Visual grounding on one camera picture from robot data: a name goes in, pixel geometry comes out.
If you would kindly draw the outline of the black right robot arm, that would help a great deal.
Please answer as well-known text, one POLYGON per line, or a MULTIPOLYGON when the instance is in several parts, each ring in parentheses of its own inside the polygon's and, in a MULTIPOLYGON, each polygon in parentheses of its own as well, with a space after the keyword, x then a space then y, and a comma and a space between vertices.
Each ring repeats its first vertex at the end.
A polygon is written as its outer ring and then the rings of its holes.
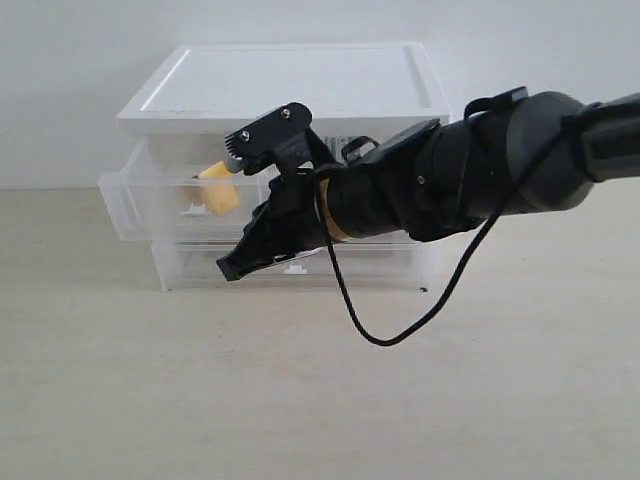
POLYGON ((219 258, 237 281, 321 248, 405 232, 427 243, 493 215, 575 208, 601 182, 639 173, 639 98, 583 104, 519 87, 470 102, 461 120, 417 123, 339 155, 313 131, 311 110, 281 105, 227 135, 246 175, 277 176, 236 246, 219 258))

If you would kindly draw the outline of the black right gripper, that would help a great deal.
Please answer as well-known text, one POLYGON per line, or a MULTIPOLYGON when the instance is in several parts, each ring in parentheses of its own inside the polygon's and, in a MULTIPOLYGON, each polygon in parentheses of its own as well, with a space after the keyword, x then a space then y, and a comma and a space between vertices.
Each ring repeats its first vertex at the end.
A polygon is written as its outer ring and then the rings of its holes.
POLYGON ((227 281, 238 281, 324 245, 316 210, 315 177, 310 169, 277 176, 267 199, 254 208, 243 236, 216 265, 227 281))

